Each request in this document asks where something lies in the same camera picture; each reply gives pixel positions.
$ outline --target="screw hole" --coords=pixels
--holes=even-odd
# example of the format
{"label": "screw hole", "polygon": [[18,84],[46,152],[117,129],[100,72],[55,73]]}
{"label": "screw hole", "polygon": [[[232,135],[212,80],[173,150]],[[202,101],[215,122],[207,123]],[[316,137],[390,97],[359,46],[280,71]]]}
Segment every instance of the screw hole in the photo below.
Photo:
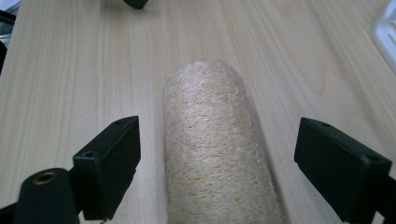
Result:
{"label": "screw hole", "polygon": [[44,185],[44,184],[47,184],[47,183],[51,182],[52,180],[54,180],[57,175],[58,174],[56,172],[53,172],[53,171],[46,172],[46,173],[36,177],[33,180],[33,183],[35,185]]}
{"label": "screw hole", "polygon": [[87,151],[87,152],[82,153],[82,156],[83,157],[93,158],[93,157],[95,157],[95,153],[92,152],[92,151]]}

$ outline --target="rope-wrapped cylinder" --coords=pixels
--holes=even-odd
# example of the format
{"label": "rope-wrapped cylinder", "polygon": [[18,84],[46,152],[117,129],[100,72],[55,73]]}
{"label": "rope-wrapped cylinder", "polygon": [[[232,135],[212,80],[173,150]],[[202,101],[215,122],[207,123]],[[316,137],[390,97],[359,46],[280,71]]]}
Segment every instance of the rope-wrapped cylinder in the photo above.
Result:
{"label": "rope-wrapped cylinder", "polygon": [[168,223],[280,223],[242,79],[222,62],[179,68],[164,91]]}

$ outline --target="cat scratching post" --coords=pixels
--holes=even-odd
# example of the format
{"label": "cat scratching post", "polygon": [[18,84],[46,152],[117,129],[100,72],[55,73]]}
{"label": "cat scratching post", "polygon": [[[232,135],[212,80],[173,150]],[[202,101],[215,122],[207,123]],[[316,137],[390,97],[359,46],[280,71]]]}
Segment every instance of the cat scratching post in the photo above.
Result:
{"label": "cat scratching post", "polygon": [[179,68],[164,91],[168,223],[281,223],[242,79],[222,62]]}

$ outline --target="wooden table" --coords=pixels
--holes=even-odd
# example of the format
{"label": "wooden table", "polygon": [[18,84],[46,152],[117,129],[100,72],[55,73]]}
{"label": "wooden table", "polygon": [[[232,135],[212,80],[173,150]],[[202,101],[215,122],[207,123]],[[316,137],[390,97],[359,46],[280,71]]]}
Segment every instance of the wooden table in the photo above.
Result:
{"label": "wooden table", "polygon": [[0,77],[0,206],[138,115],[142,160],[112,223],[166,223],[163,85],[183,63],[220,59],[257,110],[287,223],[341,223],[293,161],[298,126],[329,122],[396,161],[396,76],[369,36],[387,2],[22,1]]}

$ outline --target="black plastic part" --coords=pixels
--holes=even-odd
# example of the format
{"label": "black plastic part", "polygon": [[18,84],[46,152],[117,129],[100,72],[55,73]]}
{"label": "black plastic part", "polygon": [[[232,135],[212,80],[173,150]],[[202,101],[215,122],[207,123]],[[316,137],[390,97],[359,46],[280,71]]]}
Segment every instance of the black plastic part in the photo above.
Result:
{"label": "black plastic part", "polygon": [[301,120],[294,160],[343,221],[372,222],[390,160],[313,119]]}
{"label": "black plastic part", "polygon": [[123,0],[128,6],[135,9],[142,9],[149,0]]}
{"label": "black plastic part", "polygon": [[379,192],[376,209],[385,218],[384,223],[396,223],[396,180],[390,176]]}
{"label": "black plastic part", "polygon": [[17,204],[13,203],[7,207],[0,209],[0,223],[1,224],[10,224],[14,218],[15,208]]}
{"label": "black plastic part", "polygon": [[139,161],[138,116],[113,122],[73,157],[76,207],[85,219],[114,217]]}
{"label": "black plastic part", "polygon": [[8,12],[0,10],[0,22],[13,26],[17,16],[12,15]]}
{"label": "black plastic part", "polygon": [[53,168],[27,178],[22,184],[12,223],[79,223],[69,173]]}

